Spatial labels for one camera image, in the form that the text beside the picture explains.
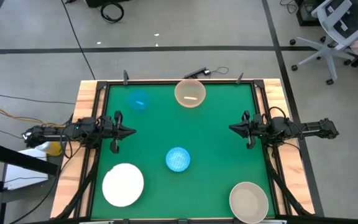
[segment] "gray floor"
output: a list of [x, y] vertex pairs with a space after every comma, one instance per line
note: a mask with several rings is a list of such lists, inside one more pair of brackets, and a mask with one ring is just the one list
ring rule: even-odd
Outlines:
[[[318, 40], [319, 27], [299, 27], [295, 15], [278, 0], [267, 0], [281, 46], [294, 36]], [[107, 24], [83, 1], [67, 5], [83, 47], [154, 47], [200, 45], [272, 46], [261, 0], [133, 0], [122, 4], [122, 22]], [[77, 48], [59, 0], [5, 0], [0, 8], [0, 49]], [[283, 52], [287, 68], [312, 52]], [[98, 79], [180, 78], [200, 67], [227, 66], [216, 78], [281, 78], [274, 51], [186, 51], [87, 53]], [[307, 139], [323, 209], [327, 217], [358, 218], [358, 68], [337, 61], [338, 81], [325, 85], [323, 60], [287, 69], [302, 121], [328, 117], [341, 135], [332, 141]], [[39, 100], [74, 102], [80, 80], [92, 79], [81, 54], [0, 55], [0, 94]], [[54, 123], [67, 120], [72, 105], [31, 103], [0, 98], [0, 107], [18, 116]], [[20, 135], [33, 124], [0, 115], [0, 129]], [[24, 149], [18, 139], [0, 133], [0, 144]], [[42, 198], [8, 204], [6, 223], [18, 218]], [[46, 220], [53, 195], [23, 222]]]

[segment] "chair wheel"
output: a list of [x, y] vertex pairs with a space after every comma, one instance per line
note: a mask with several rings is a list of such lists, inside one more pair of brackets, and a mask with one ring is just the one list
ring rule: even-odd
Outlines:
[[343, 62], [344, 65], [350, 65], [352, 63], [352, 60], [347, 59]]
[[327, 85], [332, 85], [332, 84], [334, 84], [334, 80], [329, 79], [329, 80], [326, 81], [326, 83], [327, 83]]

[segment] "chair backrest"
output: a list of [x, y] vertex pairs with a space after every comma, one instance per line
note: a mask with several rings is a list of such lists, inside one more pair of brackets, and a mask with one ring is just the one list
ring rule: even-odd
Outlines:
[[358, 39], [358, 29], [351, 29], [351, 34], [344, 36], [343, 31], [348, 31], [347, 24], [342, 20], [345, 16], [347, 18], [355, 17], [358, 20], [358, 15], [352, 12], [350, 8], [353, 3], [350, 0], [340, 0], [342, 3], [338, 4], [336, 9], [330, 6], [333, 0], [325, 0], [313, 12], [312, 15], [317, 17], [321, 26], [332, 39], [338, 43], [335, 47], [337, 50], [344, 49], [351, 45]]

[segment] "black stand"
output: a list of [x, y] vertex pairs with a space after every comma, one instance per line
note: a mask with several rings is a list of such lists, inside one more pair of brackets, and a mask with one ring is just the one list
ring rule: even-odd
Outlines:
[[49, 175], [56, 175], [58, 171], [58, 166], [55, 164], [21, 154], [2, 146], [0, 146], [0, 161]]

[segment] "desk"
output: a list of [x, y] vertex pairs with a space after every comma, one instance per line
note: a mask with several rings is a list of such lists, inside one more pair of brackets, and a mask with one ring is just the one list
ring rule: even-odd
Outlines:
[[[229, 209], [229, 203], [228, 203], [228, 195], [229, 191], [236, 182], [241, 181], [252, 181], [257, 183], [262, 187], [262, 189], [265, 191], [265, 193], [268, 195], [269, 198], [269, 205], [271, 208], [268, 212], [268, 217], [274, 217], [275, 214], [286, 214], [285, 211], [285, 202], [282, 197], [282, 193], [280, 189], [273, 183], [269, 181], [269, 178], [266, 176], [265, 171], [265, 165], [263, 160], [263, 154], [262, 154], [262, 146], [257, 144], [256, 147], [252, 150], [246, 149], [246, 140], [241, 139], [238, 135], [233, 133], [229, 130], [228, 125], [238, 123], [241, 121], [241, 114], [244, 110], [250, 110], [251, 113], [265, 113], [266, 109], [266, 103], [268, 103], [268, 106], [277, 106], [280, 107], [286, 114], [289, 114], [288, 108], [287, 108], [287, 102], [284, 97], [283, 89], [280, 83], [279, 79], [265, 79], [265, 80], [257, 80], [255, 83], [253, 80], [242, 80], [242, 83], [240, 85], [236, 85], [236, 80], [200, 80], [202, 81], [207, 90], [207, 97], [203, 104], [200, 105], [199, 108], [195, 109], [185, 109], [179, 107], [179, 105], [175, 101], [175, 97], [173, 96], [173, 89], [175, 87], [175, 84], [179, 82], [179, 80], [129, 80], [128, 86], [123, 86], [122, 80], [111, 80], [106, 82], [102, 81], [82, 81], [80, 85], [80, 90], [78, 92], [77, 102], [75, 106], [75, 111], [73, 115], [73, 121], [76, 121], [78, 118], [86, 117], [86, 116], [100, 116], [102, 113], [106, 113], [107, 115], [113, 115], [114, 110], [121, 110], [122, 114], [124, 116], [123, 125], [137, 129], [138, 132], [135, 133], [132, 136], [129, 136], [128, 138], [125, 138], [123, 141], [119, 142], [120, 145], [120, 153], [119, 154], [112, 154], [108, 147], [106, 146], [109, 141], [108, 139], [105, 139], [102, 141], [102, 147], [99, 152], [95, 152], [95, 150], [85, 151], [84, 149], [80, 149], [80, 151], [75, 155], [74, 158], [72, 158], [65, 170], [62, 172], [60, 176], [60, 180], [58, 181], [57, 185], [57, 191], [55, 194], [55, 200], [52, 207], [51, 217], [57, 216], [64, 207], [69, 203], [72, 196], [76, 192], [78, 185], [80, 183], [81, 179], [81, 170], [84, 170], [83, 173], [85, 173], [85, 170], [89, 170], [92, 166], [95, 158], [95, 154], [97, 155], [96, 161], [99, 162], [98, 164], [98, 177], [96, 182], [91, 184], [91, 186], [88, 187], [86, 192], [83, 195], [83, 198], [81, 200], [81, 205], [77, 207], [77, 211], [74, 212], [72, 215], [77, 215], [79, 217], [91, 215], [92, 219], [123, 219], [123, 218], [233, 218], [233, 214], [230, 212]], [[258, 86], [263, 88], [254, 88], [254, 84], [258, 84]], [[239, 159], [236, 159], [232, 157], [231, 159], [236, 160], [235, 166], [240, 167], [241, 169], [252, 169], [254, 174], [247, 174], [246, 171], [244, 171], [244, 176], [241, 177], [241, 173], [236, 171], [233, 173], [230, 178], [225, 178], [220, 171], [215, 170], [216, 177], [213, 175], [208, 175], [204, 180], [209, 180], [209, 183], [213, 180], [225, 180], [227, 182], [224, 185], [217, 186], [216, 188], [222, 192], [221, 198], [227, 199], [227, 204], [224, 202], [221, 208], [217, 208], [213, 211], [206, 212], [204, 210], [200, 210], [197, 208], [197, 211], [194, 212], [194, 209], [192, 210], [186, 210], [182, 211], [184, 216], [175, 216], [175, 212], [170, 213], [170, 210], [164, 210], [164, 206], [158, 205], [157, 202], [153, 202], [153, 198], [157, 195], [158, 191], [166, 191], [166, 196], [169, 195], [171, 192], [175, 192], [178, 189], [170, 188], [167, 190], [167, 187], [159, 187], [157, 185], [148, 185], [147, 181], [149, 179], [153, 179], [152, 171], [151, 169], [147, 168], [143, 162], [140, 161], [140, 159], [135, 156], [131, 155], [130, 152], [137, 152], [139, 153], [140, 149], [136, 148], [137, 146], [134, 144], [134, 140], [136, 141], [146, 141], [145, 145], [151, 144], [151, 140], [153, 138], [153, 134], [157, 134], [156, 130], [150, 131], [150, 133], [147, 134], [147, 129], [145, 129], [145, 126], [148, 125], [147, 122], [153, 121], [154, 123], [158, 122], [158, 119], [156, 116], [153, 115], [144, 115], [144, 118], [147, 119], [147, 121], [144, 121], [145, 126], [139, 125], [139, 121], [136, 121], [135, 117], [139, 114], [135, 115], [134, 113], [137, 113], [138, 111], [131, 111], [130, 108], [128, 108], [126, 99], [127, 94], [129, 91], [135, 89], [135, 88], [143, 88], [147, 90], [150, 94], [150, 97], [156, 97], [160, 96], [160, 101], [156, 101], [156, 103], [161, 103], [162, 105], [166, 105], [167, 107], [159, 107], [158, 110], [162, 110], [161, 113], [157, 111], [157, 109], [149, 109], [154, 114], [158, 114], [160, 119], [163, 119], [163, 122], [165, 122], [165, 126], [168, 127], [167, 129], [159, 129], [162, 127], [162, 124], [156, 124], [156, 130], [160, 131], [160, 134], [166, 138], [168, 138], [169, 134], [169, 124], [170, 122], [176, 122], [176, 121], [167, 121], [166, 117], [163, 116], [163, 113], [169, 112], [169, 110], [183, 110], [181, 113], [177, 113], [175, 111], [171, 111], [171, 114], [173, 117], [179, 116], [187, 116], [186, 118], [189, 121], [193, 121], [192, 123], [186, 122], [183, 118], [179, 118], [179, 122], [175, 123], [175, 126], [181, 126], [185, 123], [187, 125], [195, 124], [194, 127], [191, 126], [190, 130], [188, 130], [189, 133], [192, 132], [192, 129], [196, 129], [196, 127], [200, 127], [201, 124], [208, 125], [207, 128], [211, 129], [214, 121], [217, 121], [219, 123], [222, 120], [222, 117], [224, 117], [224, 114], [227, 114], [226, 116], [227, 121], [225, 121], [225, 124], [222, 126], [219, 126], [219, 133], [208, 133], [208, 131], [205, 131], [204, 128], [201, 128], [202, 131], [205, 131], [205, 136], [210, 136], [210, 138], [201, 138], [203, 135], [200, 135], [202, 133], [199, 133], [199, 131], [195, 132], [195, 137], [190, 136], [189, 138], [194, 138], [196, 141], [186, 141], [182, 140], [182, 142], [179, 142], [185, 144], [188, 148], [197, 147], [201, 145], [207, 144], [206, 140], [209, 141], [217, 141], [216, 136], [223, 135], [225, 138], [229, 139], [229, 143], [225, 143], [228, 147], [226, 150], [232, 150], [233, 153], [236, 153], [236, 156], [243, 156], [244, 161], [241, 161]], [[168, 93], [172, 93], [171, 96], [163, 96], [164, 94], [169, 95]], [[222, 104], [225, 103], [226, 105], [230, 105], [230, 108], [225, 108]], [[219, 105], [218, 107], [221, 107], [219, 109], [218, 107], [215, 107], [211, 110], [209, 110], [209, 114], [207, 114], [206, 107], [204, 106], [213, 106], [213, 105]], [[191, 114], [186, 114], [186, 110], [191, 110]], [[203, 118], [201, 121], [196, 121], [194, 114], [199, 113], [199, 117], [206, 116], [207, 119]], [[272, 116], [282, 116], [279, 111], [272, 110]], [[173, 135], [175, 138], [178, 139], [176, 136], [178, 133], [173, 132]], [[297, 144], [296, 140], [292, 139], [289, 141], [289, 143]], [[169, 150], [169, 144], [167, 141], [159, 140], [160, 146], [156, 146], [154, 149], [154, 152], [151, 152], [150, 154], [144, 154], [142, 156], [149, 155], [149, 161], [151, 163], [158, 163], [155, 161], [156, 156], [160, 156], [164, 158], [166, 153], [165, 151]], [[214, 153], [221, 153], [219, 152], [212, 144], [208, 144], [208, 147], [211, 148], [211, 151]], [[229, 169], [231, 171], [234, 170], [235, 166], [233, 166], [230, 162], [227, 161], [227, 158], [224, 156], [228, 156], [229, 154], [218, 154], [214, 155], [212, 159], [218, 159], [218, 157], [221, 157], [220, 162], [222, 162], [222, 167], [225, 167], [225, 169]], [[289, 145], [283, 145], [279, 148], [279, 154], [281, 159], [281, 169], [283, 172], [283, 176], [285, 178], [285, 182], [287, 187], [290, 189], [292, 194], [296, 197], [296, 199], [302, 204], [302, 206], [309, 212], [313, 213], [314, 208], [313, 204], [311, 202], [311, 195], [309, 191], [308, 184], [306, 182], [306, 175], [305, 171], [302, 165], [302, 161], [300, 158], [300, 154], [298, 152], [298, 149], [289, 146]], [[196, 158], [198, 156], [201, 157], [201, 154], [198, 154], [196, 151], [191, 152], [191, 155], [195, 156]], [[271, 157], [271, 153], [269, 153], [269, 158], [272, 161], [275, 168], [279, 171], [280, 168], [276, 165], [276, 159]], [[104, 174], [107, 172], [107, 170], [111, 169], [114, 164], [121, 163], [124, 161], [130, 161], [134, 163], [136, 166], [138, 166], [144, 177], [145, 177], [145, 190], [140, 196], [140, 199], [131, 206], [137, 206], [137, 214], [134, 213], [134, 211], [131, 211], [131, 206], [126, 207], [126, 209], [117, 210], [117, 208], [111, 206], [108, 204], [105, 199], [103, 198], [103, 195], [101, 193], [101, 181], [103, 181]], [[154, 167], [156, 172], [158, 172], [163, 180], [169, 184], [169, 182], [175, 181], [175, 179], [170, 179], [171, 176], [169, 174], [165, 173], [167, 170], [163, 170], [163, 166], [165, 165], [164, 161], [162, 160], [161, 164], [159, 164], [160, 167]], [[190, 169], [193, 168], [194, 172], [197, 172], [194, 176], [200, 175], [201, 173], [197, 171], [197, 165], [207, 167], [209, 166], [209, 169], [212, 169], [213, 167], [211, 164], [207, 163], [196, 163], [194, 160], [192, 160], [192, 164], [189, 167], [189, 170], [187, 170], [187, 174], [192, 174], [190, 172]], [[188, 176], [188, 177], [180, 177], [183, 178], [181, 180], [185, 180], [186, 178], [193, 178], [194, 176]], [[201, 182], [195, 182], [195, 187], [201, 187], [204, 188], [205, 186], [202, 185]], [[184, 198], [185, 200], [189, 201], [189, 198], [187, 198], [189, 192], [193, 192], [191, 189], [186, 189], [188, 185], [182, 185], [181, 188], [184, 189]], [[217, 189], [212, 189], [209, 194], [217, 194]], [[197, 197], [198, 200], [205, 200], [207, 197], [203, 197], [202, 195], [193, 195], [192, 197]], [[221, 198], [214, 198], [212, 201], [209, 201], [209, 203], [215, 203], [217, 205], [217, 201], [222, 200]], [[183, 206], [183, 203], [185, 203], [185, 200], [181, 201], [177, 196], [170, 196], [171, 200], [179, 200], [180, 205]], [[150, 208], [147, 207], [155, 207], [160, 206], [157, 212], [151, 213]]]

